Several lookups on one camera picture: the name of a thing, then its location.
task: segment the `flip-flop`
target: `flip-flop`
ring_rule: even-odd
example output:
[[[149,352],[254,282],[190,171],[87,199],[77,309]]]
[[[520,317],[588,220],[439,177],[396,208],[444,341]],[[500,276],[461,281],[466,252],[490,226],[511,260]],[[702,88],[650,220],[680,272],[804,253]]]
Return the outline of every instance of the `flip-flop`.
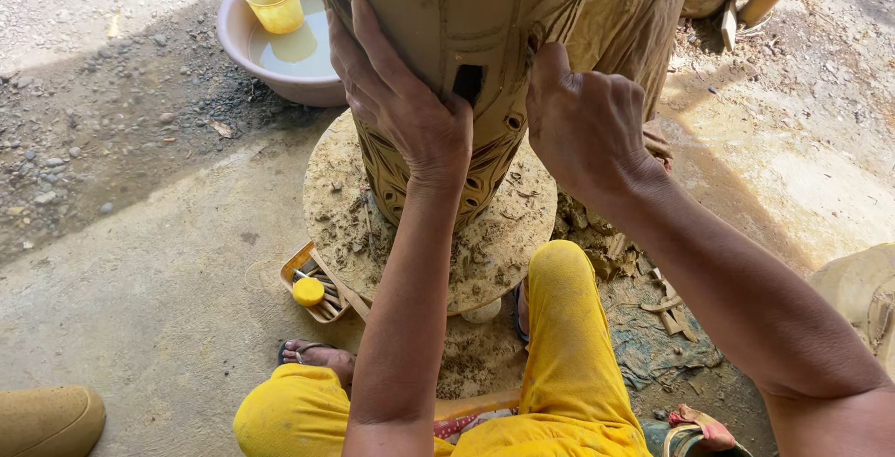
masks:
[[[305,341],[304,338],[296,338],[296,339],[300,339],[301,341]],[[285,361],[283,360],[283,351],[285,350],[285,343],[286,343],[286,341],[284,341],[283,344],[280,345],[279,352],[276,353],[276,365],[277,365],[277,366],[283,366],[283,365],[285,365]],[[303,364],[304,364],[304,361],[302,360],[302,352],[304,352],[304,351],[307,350],[308,348],[314,348],[314,347],[335,348],[335,347],[333,347],[332,345],[329,345],[328,343],[322,343],[322,342],[319,342],[319,341],[312,341],[312,342],[309,342],[309,343],[305,343],[303,346],[299,347],[299,348],[296,350],[296,359],[298,360],[298,364],[300,364],[300,365],[303,365]]]
[[[516,303],[516,306],[513,310],[513,325],[516,326],[516,336],[522,341],[522,343],[528,343],[529,336],[522,332],[522,326],[519,325],[519,291],[522,288],[522,281],[520,280],[518,284],[513,288],[513,302]]]

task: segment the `yellow sponge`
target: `yellow sponge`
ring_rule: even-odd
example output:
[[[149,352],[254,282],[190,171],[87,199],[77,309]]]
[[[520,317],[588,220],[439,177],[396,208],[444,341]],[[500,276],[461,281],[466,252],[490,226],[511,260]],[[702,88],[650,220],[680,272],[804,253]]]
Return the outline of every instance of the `yellow sponge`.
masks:
[[[317,305],[323,299],[323,284],[310,277],[299,279],[292,285],[292,299],[302,306]]]

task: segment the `hand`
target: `hand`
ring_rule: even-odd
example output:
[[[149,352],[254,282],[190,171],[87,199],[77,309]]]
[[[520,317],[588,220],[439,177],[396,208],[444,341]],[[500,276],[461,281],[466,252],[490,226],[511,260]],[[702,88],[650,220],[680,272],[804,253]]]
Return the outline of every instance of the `hand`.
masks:
[[[359,119],[385,132],[421,186],[462,186],[473,154],[473,110],[452,95],[445,104],[416,78],[379,29],[367,0],[352,0],[354,35],[327,12],[330,60]]]
[[[531,69],[529,142],[560,186],[600,214],[664,176],[643,147],[643,89],[618,74],[569,70],[565,47],[548,43]]]

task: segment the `round wooden board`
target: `round wooden board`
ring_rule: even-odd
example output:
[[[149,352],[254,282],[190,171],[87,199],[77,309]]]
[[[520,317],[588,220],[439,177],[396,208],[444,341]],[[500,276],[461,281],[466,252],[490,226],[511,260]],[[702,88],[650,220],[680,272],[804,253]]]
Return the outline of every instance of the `round wooden board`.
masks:
[[[350,110],[330,125],[310,154],[303,207],[308,233],[324,261],[348,287],[373,301],[397,228],[379,213],[369,191]],[[556,182],[524,137],[487,211],[454,234],[448,314],[475,310],[510,291],[527,273],[534,249],[550,240],[556,209]]]

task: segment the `plastic basin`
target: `plastic basin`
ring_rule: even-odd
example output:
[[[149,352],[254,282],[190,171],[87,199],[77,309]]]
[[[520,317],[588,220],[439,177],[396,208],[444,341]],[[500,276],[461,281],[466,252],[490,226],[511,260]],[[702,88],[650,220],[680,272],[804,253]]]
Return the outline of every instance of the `plastic basin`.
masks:
[[[245,0],[224,0],[218,10],[218,41],[230,58],[247,73],[261,79],[277,95],[318,108],[332,108],[346,104],[344,86],[337,75],[299,77],[278,74],[252,63],[249,59],[249,39],[258,18]]]

